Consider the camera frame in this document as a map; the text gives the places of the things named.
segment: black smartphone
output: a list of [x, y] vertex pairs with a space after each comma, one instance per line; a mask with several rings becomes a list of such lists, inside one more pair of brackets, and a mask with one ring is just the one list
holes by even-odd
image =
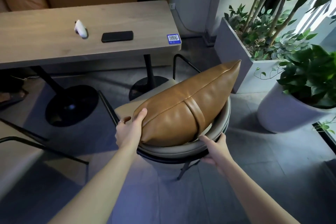
[[133, 40], [133, 31], [120, 31], [103, 33], [101, 41], [103, 43]]

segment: chair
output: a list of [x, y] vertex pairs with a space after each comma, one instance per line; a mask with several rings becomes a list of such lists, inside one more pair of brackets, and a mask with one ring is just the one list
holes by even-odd
[[14, 187], [44, 151], [88, 165], [89, 162], [35, 141], [48, 139], [0, 118], [0, 200]]
[[[187, 60], [185, 57], [183, 57], [180, 54], [176, 54], [173, 60], [173, 79], [141, 95], [140, 97], [130, 101], [129, 103], [116, 108], [115, 110], [111, 107], [111, 105], [109, 104], [103, 93], [100, 90], [98, 91], [98, 95], [101, 98], [115, 126], [117, 126], [120, 117], [133, 116], [134, 110], [139, 105], [141, 105], [145, 100], [177, 84], [177, 82], [175, 81], [177, 58], [181, 58], [184, 62], [190, 65], [198, 73], [201, 72], [194, 65], [192, 65], [191, 62]], [[212, 140], [217, 141], [219, 139], [220, 134], [226, 130], [229, 124], [230, 111], [231, 111], [231, 104], [230, 104], [230, 98], [228, 98], [228, 101], [226, 102], [224, 108], [221, 110], [219, 115], [202, 134], [206, 134]], [[172, 147], [155, 147], [140, 143], [137, 149], [137, 153], [140, 156], [144, 157], [145, 159], [148, 159], [153, 162], [159, 162], [164, 164], [184, 164], [177, 178], [177, 180], [180, 180], [182, 175], [190, 167], [197, 165], [200, 161], [200, 158], [204, 157], [209, 152], [206, 148], [206, 145], [203, 142], [196, 140], [194, 142], [187, 143], [185, 145], [172, 146]]]

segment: hand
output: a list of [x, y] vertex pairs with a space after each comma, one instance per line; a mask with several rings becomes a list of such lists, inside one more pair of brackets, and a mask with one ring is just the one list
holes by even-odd
[[130, 116], [120, 120], [116, 127], [117, 132], [115, 134], [119, 148], [124, 147], [125, 145], [133, 145], [135, 149], [137, 149], [141, 137], [141, 123], [146, 115], [147, 109], [143, 108], [132, 123], [125, 124], [131, 119]]
[[220, 135], [220, 138], [217, 141], [217, 143], [214, 142], [213, 140], [210, 140], [206, 136], [200, 136], [199, 139], [207, 145], [209, 151], [209, 154], [206, 155], [204, 158], [202, 158], [202, 161], [216, 166], [217, 170], [221, 174], [224, 174], [218, 164], [223, 162], [225, 159], [233, 161], [233, 158], [231, 157], [228, 146], [226, 144], [225, 134], [222, 133]]

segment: pillow strap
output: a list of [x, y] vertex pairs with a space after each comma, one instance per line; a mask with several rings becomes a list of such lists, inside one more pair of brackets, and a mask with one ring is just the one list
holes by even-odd
[[190, 111], [192, 112], [197, 125], [198, 125], [198, 132], [197, 132], [197, 137], [203, 132], [203, 130], [205, 129], [205, 119], [204, 119], [204, 115], [203, 112], [201, 111], [200, 107], [198, 106], [198, 104], [196, 103], [196, 101], [192, 98], [192, 97], [188, 97], [187, 99], [184, 100], [185, 104], [187, 105], [187, 107], [190, 109]]

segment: qr code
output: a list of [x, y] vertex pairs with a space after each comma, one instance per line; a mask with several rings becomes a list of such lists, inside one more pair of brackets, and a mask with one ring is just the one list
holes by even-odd
[[168, 35], [168, 39], [169, 41], [178, 41], [179, 39], [179, 35]]

